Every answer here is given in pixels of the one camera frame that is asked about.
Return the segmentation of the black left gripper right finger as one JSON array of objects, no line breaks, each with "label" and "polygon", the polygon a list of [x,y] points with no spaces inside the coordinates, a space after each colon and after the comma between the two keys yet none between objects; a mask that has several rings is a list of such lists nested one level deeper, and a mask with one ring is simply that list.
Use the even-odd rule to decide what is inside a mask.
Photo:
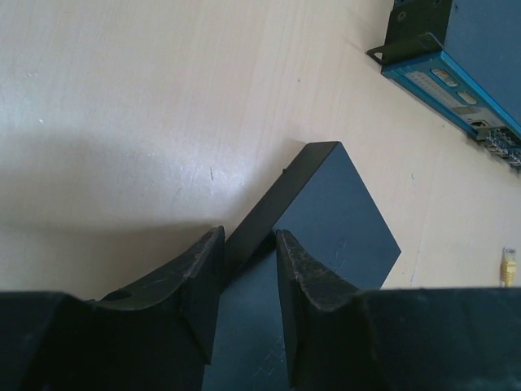
[{"label": "black left gripper right finger", "polygon": [[517,390],[518,288],[361,290],[276,234],[296,390]]}]

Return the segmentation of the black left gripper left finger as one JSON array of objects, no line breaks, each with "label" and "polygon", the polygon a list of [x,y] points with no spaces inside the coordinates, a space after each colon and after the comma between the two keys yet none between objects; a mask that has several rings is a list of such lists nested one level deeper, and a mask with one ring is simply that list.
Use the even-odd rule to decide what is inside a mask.
[{"label": "black left gripper left finger", "polygon": [[99,301],[1,295],[4,390],[199,390],[212,360],[225,231]]}]

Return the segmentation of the small black network switch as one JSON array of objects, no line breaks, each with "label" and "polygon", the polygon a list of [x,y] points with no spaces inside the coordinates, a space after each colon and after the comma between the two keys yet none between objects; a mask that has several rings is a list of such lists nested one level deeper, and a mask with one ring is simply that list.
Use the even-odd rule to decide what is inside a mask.
[{"label": "small black network switch", "polygon": [[378,289],[401,250],[342,143],[308,143],[225,242],[206,390],[289,387],[275,234],[357,288]]}]

